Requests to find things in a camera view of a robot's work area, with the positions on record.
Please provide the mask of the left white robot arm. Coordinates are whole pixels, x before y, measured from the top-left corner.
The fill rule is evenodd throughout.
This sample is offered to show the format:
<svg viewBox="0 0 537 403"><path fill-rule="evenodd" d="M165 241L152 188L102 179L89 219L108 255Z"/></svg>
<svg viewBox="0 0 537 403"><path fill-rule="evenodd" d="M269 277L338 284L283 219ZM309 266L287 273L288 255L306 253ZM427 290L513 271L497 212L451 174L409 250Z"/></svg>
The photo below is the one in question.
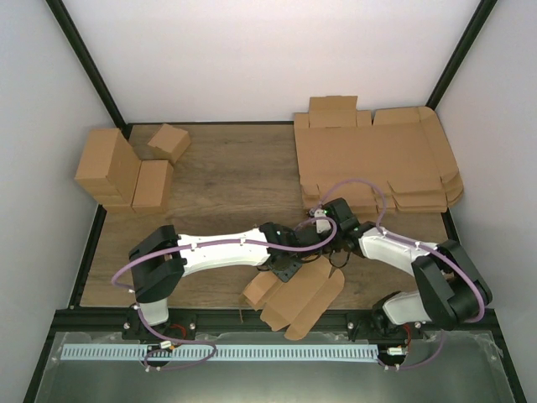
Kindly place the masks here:
<svg viewBox="0 0 537 403"><path fill-rule="evenodd" d="M260 266L287 281L302 261L319 254L327 237L313 226L294 230L274 222L243 233L218 236L178 234L172 225L157 228L128 254L135 300L143 315L142 329L154 339L171 329L168 297L179 281L204 270L246 265Z"/></svg>

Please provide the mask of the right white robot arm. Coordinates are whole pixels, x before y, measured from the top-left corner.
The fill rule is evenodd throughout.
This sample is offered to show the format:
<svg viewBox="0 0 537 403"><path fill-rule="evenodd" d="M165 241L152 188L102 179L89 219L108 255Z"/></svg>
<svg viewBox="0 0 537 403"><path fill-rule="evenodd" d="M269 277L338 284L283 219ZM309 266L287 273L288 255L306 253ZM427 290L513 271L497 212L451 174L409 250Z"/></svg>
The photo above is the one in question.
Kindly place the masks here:
<svg viewBox="0 0 537 403"><path fill-rule="evenodd" d="M411 322L433 323L451 331L484 318L492 292L457 241L426 243L390 232L378 223L361 223L342 198L315 212L336 223L333 249L383 262L414 277L416 291L396 291L378 302L373 330L380 337L392 338Z"/></svg>

